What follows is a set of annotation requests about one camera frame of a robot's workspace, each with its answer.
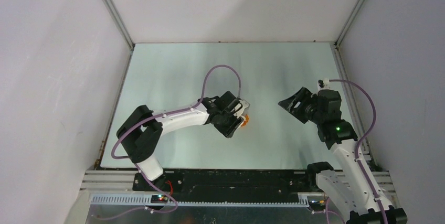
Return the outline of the orange pill organizer box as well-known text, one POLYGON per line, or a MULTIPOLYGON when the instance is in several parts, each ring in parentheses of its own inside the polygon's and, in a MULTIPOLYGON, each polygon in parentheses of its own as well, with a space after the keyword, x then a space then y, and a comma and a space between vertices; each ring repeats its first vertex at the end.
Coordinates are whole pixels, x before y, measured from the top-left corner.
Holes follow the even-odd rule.
POLYGON ((249 122, 249 116, 247 114, 243 114, 241 117, 243 118, 243 123, 241 124, 240 127, 245 127, 249 122))

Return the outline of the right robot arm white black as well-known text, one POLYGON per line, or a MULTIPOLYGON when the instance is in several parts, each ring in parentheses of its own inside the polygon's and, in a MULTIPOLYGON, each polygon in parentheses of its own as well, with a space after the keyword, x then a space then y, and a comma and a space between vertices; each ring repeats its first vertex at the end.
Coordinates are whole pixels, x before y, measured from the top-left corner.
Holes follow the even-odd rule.
POLYGON ((333 202, 345 223, 407 223, 402 208, 396 208, 379 187, 358 147, 353 126, 342 119, 341 95, 331 89, 312 93, 302 87, 278 105, 302 123, 317 126, 321 142, 335 156, 347 185, 340 181, 328 162, 308 165, 305 177, 311 191, 322 190, 333 202))

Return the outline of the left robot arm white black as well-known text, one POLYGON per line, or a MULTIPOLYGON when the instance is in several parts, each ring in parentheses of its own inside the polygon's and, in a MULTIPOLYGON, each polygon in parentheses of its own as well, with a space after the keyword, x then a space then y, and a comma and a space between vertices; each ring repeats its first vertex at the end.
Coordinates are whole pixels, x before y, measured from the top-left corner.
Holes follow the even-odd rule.
POLYGON ((124 158, 146 177, 145 183, 152 190, 161 190, 166 177, 154 152, 162 136, 186 127, 211 124, 225 138, 231 138, 248 122, 249 107, 246 100, 229 91, 220 97, 204 97, 185 108, 158 114, 141 105, 118 129, 117 144, 123 146, 124 158))

